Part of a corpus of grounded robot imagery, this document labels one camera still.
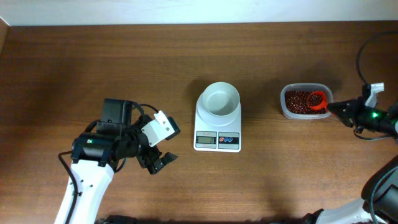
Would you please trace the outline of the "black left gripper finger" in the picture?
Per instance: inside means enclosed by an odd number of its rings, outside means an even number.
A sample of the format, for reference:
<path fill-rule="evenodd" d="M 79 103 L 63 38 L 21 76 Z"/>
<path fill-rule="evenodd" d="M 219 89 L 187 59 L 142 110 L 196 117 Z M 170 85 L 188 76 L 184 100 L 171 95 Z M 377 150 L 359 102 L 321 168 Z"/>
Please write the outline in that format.
<path fill-rule="evenodd" d="M 156 174 L 161 169 L 163 169 L 164 166 L 165 166 L 165 163 L 162 160 L 157 160 L 148 167 L 148 171 L 150 174 Z"/>
<path fill-rule="evenodd" d="M 172 154 L 171 152 L 167 152 L 167 153 L 164 154 L 164 156 L 162 158 L 160 158 L 160 164 L 161 165 L 170 164 L 171 162 L 173 162 L 177 158 L 178 158 L 177 155 Z"/>

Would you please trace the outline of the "orange measuring scoop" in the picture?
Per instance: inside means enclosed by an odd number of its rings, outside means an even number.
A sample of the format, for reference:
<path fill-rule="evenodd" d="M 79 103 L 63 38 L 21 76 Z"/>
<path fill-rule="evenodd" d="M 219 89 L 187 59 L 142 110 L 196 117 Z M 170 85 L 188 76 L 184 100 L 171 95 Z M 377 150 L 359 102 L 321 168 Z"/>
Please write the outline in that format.
<path fill-rule="evenodd" d="M 325 110 L 328 106 L 326 94 L 323 91 L 313 91 L 306 99 L 308 108 L 314 111 Z"/>

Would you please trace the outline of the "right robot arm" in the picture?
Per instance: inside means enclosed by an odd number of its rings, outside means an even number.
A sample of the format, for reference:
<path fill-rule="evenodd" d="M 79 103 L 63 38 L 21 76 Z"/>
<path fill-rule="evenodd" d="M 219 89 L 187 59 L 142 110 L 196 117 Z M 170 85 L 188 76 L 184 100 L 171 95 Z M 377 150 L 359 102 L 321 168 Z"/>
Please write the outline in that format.
<path fill-rule="evenodd" d="M 329 103 L 327 110 L 336 115 L 354 135 L 367 129 L 381 133 L 374 140 L 397 140 L 397 105 L 388 111 L 366 106 L 362 98 Z M 306 214 L 299 223 L 397 223 L 397 157 L 391 159 L 366 182 L 361 197 L 342 207 Z"/>

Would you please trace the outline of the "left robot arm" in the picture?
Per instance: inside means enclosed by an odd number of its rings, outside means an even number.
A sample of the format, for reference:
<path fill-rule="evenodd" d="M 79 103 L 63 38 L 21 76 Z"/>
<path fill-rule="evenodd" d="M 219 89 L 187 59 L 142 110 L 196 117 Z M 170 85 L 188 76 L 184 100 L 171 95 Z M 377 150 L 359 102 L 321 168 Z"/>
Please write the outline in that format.
<path fill-rule="evenodd" d="M 106 189 L 128 158 L 136 158 L 151 175 L 176 160 L 175 154 L 161 153 L 157 144 L 178 135 L 180 128 L 163 111 L 149 116 L 143 108 L 134 101 L 105 99 L 102 117 L 67 152 L 72 163 L 58 155 L 69 180 L 56 223 L 94 223 Z"/>

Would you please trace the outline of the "white digital kitchen scale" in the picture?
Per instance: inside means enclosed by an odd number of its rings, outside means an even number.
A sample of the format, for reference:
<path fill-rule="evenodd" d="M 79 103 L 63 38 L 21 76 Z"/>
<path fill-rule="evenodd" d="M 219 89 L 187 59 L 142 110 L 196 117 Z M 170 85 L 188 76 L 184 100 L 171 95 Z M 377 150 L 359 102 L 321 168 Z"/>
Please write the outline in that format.
<path fill-rule="evenodd" d="M 227 115 L 209 112 L 200 96 L 195 109 L 193 148 L 196 151 L 240 152 L 242 149 L 241 104 Z"/>

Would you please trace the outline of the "white bowl on scale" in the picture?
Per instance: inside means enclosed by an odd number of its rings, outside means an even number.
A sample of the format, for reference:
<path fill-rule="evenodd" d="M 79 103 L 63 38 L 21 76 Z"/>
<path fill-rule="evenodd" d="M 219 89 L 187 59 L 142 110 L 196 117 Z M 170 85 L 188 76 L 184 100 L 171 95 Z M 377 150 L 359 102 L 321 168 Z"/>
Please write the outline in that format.
<path fill-rule="evenodd" d="M 238 108 L 240 95 L 231 84 L 216 82 L 206 87 L 202 94 L 202 103 L 207 112 L 227 116 Z"/>

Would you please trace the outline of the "red beans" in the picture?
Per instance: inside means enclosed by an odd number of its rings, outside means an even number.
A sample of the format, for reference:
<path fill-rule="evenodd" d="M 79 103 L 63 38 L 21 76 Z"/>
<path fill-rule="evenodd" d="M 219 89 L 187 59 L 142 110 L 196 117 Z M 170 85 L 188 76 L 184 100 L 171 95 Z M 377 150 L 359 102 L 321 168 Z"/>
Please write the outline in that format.
<path fill-rule="evenodd" d="M 286 108 L 295 114 L 325 114 L 326 110 L 314 111 L 307 107 L 306 99 L 312 91 L 290 90 L 285 92 Z"/>

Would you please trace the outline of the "clear plastic bean container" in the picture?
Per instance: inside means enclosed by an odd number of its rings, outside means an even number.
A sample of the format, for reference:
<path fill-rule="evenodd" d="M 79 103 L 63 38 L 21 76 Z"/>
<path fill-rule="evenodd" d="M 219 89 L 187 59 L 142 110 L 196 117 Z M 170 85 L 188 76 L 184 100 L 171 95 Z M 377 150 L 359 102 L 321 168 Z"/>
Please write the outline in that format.
<path fill-rule="evenodd" d="M 280 93 L 282 113 L 287 119 L 325 119 L 331 113 L 322 108 L 313 110 L 308 107 L 307 99 L 315 91 L 322 91 L 328 103 L 333 102 L 331 90 L 319 83 L 294 83 L 285 86 Z"/>

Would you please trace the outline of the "black object at table edge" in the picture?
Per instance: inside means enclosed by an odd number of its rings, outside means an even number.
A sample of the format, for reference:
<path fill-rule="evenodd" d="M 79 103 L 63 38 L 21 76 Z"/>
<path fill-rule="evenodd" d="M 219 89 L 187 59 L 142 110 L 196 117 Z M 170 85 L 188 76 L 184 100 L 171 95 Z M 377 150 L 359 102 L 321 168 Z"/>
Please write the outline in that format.
<path fill-rule="evenodd" d="M 105 221 L 105 224 L 136 224 L 136 219 L 129 216 L 110 215 Z"/>

